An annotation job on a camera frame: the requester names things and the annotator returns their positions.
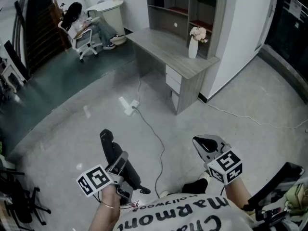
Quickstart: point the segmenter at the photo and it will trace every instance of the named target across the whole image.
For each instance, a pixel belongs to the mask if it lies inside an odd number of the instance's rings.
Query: green floor
[[[72,48],[47,62],[18,90],[20,101],[10,94],[11,99],[1,107],[5,155],[53,109],[133,57],[132,45],[127,42],[112,51],[100,51],[98,56],[86,56],[84,63]]]

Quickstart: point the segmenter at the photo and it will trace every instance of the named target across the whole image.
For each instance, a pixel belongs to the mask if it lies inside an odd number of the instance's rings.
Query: gold bracelet
[[[107,206],[108,208],[116,209],[116,208],[114,208],[114,207],[112,207],[112,206],[110,206],[110,205],[105,204],[103,201],[101,201],[101,203],[102,203],[104,206]]]

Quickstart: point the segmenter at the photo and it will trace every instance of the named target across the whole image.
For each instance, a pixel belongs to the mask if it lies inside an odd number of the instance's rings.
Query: round white table
[[[106,1],[93,5],[86,9],[87,12],[94,12],[94,17],[101,17],[119,34],[125,34],[120,6],[123,1]]]

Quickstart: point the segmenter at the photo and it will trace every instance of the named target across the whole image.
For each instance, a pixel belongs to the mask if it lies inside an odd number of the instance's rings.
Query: seated woman
[[[99,17],[80,23],[78,19],[81,14],[81,9],[82,5],[79,2],[72,3],[71,6],[69,6],[61,24],[61,27],[64,28],[69,35],[76,33],[73,39],[76,39],[77,45],[78,40],[81,40],[81,37],[82,40],[90,37],[89,33],[82,35],[86,29],[91,29],[92,35],[99,33],[104,50],[114,49],[116,45],[113,42],[125,38],[125,35],[119,35],[110,25],[101,20]]]

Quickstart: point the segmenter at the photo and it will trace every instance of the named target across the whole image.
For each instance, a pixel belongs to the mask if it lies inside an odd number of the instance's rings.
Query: wooden stair
[[[30,72],[64,51],[49,6],[52,0],[29,0],[26,14],[26,54]]]

